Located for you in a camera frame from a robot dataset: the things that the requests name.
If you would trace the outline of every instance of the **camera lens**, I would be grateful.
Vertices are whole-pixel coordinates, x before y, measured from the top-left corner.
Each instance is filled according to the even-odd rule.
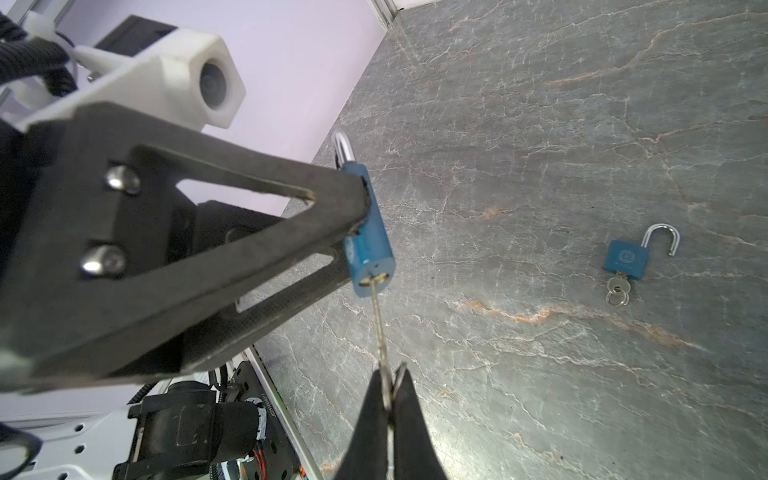
[[[221,105],[227,96],[227,79],[221,68],[212,63],[203,65],[200,72],[200,93],[203,95],[203,101],[211,108]]]

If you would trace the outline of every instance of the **silver shackle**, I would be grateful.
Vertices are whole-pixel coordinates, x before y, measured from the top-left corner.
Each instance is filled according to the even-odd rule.
[[[334,160],[336,161],[336,169],[341,170],[346,162],[355,161],[355,152],[352,151],[352,144],[349,142],[349,137],[342,131],[333,132],[333,150],[336,152]]]
[[[670,257],[674,257],[674,254],[677,252],[677,247],[680,245],[680,232],[677,231],[677,228],[672,227],[668,223],[654,223],[653,225],[648,227],[648,230],[645,230],[643,243],[641,243],[640,246],[648,248],[648,243],[650,242],[650,236],[653,235],[654,231],[659,230],[660,228],[666,228],[667,230],[672,232],[672,246],[670,247],[670,251],[668,255]]]

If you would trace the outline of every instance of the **orange wire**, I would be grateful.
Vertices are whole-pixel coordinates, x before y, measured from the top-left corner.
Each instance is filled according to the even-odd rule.
[[[266,458],[264,458],[264,452],[261,452],[261,465],[264,465],[264,478],[266,480]]]
[[[256,463],[259,465],[259,475],[260,475],[259,479],[264,480],[266,473],[264,469],[261,468],[262,463],[261,463],[261,457],[259,457],[259,452],[257,452],[256,450],[253,450],[253,455],[256,457]]]

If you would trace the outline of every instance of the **logo on padlock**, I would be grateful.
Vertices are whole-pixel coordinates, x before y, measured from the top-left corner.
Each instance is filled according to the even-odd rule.
[[[631,250],[622,250],[619,253],[619,260],[624,263],[632,263],[634,262],[634,253]]]

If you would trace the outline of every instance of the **padlock shackle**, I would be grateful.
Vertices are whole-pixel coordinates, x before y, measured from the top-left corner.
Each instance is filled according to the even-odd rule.
[[[654,223],[650,227],[648,227],[648,230],[645,230],[645,236],[643,237],[643,243],[641,243],[641,247],[648,248],[648,243],[650,242],[650,236],[660,228],[666,228],[670,232],[672,232],[672,246],[670,247],[670,251],[667,255],[670,257],[674,257],[674,254],[677,252],[677,247],[680,245],[680,232],[677,231],[677,228],[672,227],[668,223]]]

